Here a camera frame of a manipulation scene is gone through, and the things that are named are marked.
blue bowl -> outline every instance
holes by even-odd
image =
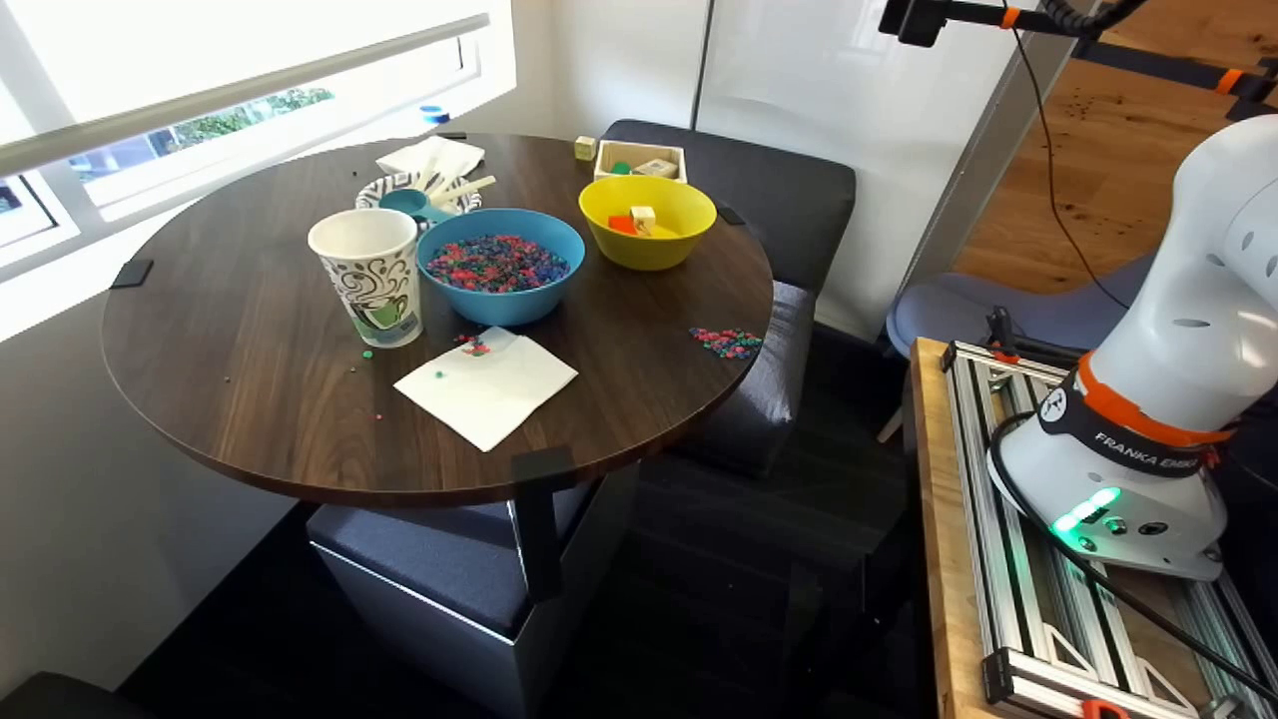
[[[541,278],[536,286],[513,286],[513,290],[486,290],[486,286],[458,286],[432,273],[435,254],[446,244],[467,244],[467,241],[495,241],[495,237],[523,237],[540,244],[551,258],[564,262],[556,278]],[[467,217],[450,217],[414,244],[414,266],[435,285],[450,313],[458,313],[472,322],[495,322],[495,328],[513,328],[513,322],[536,322],[551,317],[588,262],[588,241],[564,222],[559,217],[531,210],[531,208],[476,208]]]

wooden floor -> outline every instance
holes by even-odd
[[[1254,72],[1278,56],[1275,0],[1154,0],[1106,44]],[[1158,248],[1183,156],[1226,127],[1231,97],[1071,61],[1046,101],[1053,202],[1094,273]],[[1046,137],[1033,123],[957,266],[1006,286],[1057,290],[1086,266],[1050,210]]]
[[[640,483],[624,550],[541,714],[930,714],[913,459],[876,442],[898,393],[893,354],[817,330],[773,479]],[[687,510],[687,491],[720,509]],[[363,633],[302,543],[302,514],[287,514],[119,695],[174,719],[482,714]]]

yellow bowl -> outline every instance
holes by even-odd
[[[707,193],[661,174],[600,174],[577,193],[577,210],[591,222],[593,248],[632,273],[668,273],[713,228],[720,208]]]

table top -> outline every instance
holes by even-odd
[[[945,344],[918,338],[912,362],[934,695],[939,714],[993,714],[977,683],[977,574],[967,539],[967,501],[942,354]]]
[[[500,182],[486,208],[540,208],[588,237],[591,178],[565,139],[467,137]],[[513,483],[576,483],[647,454],[707,414],[748,372],[689,328],[765,330],[770,262],[713,222],[673,273],[588,262],[559,313],[513,328],[577,377],[495,450],[476,450],[390,385],[476,336],[423,285],[423,336],[363,353],[307,228],[382,174],[363,144],[234,178],[162,222],[141,258],[153,276],[105,305],[105,362],[119,394],[174,449],[266,491],[320,502],[467,502]]]

window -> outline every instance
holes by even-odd
[[[427,101],[458,116],[512,83],[512,0],[8,0],[0,278],[359,123]]]

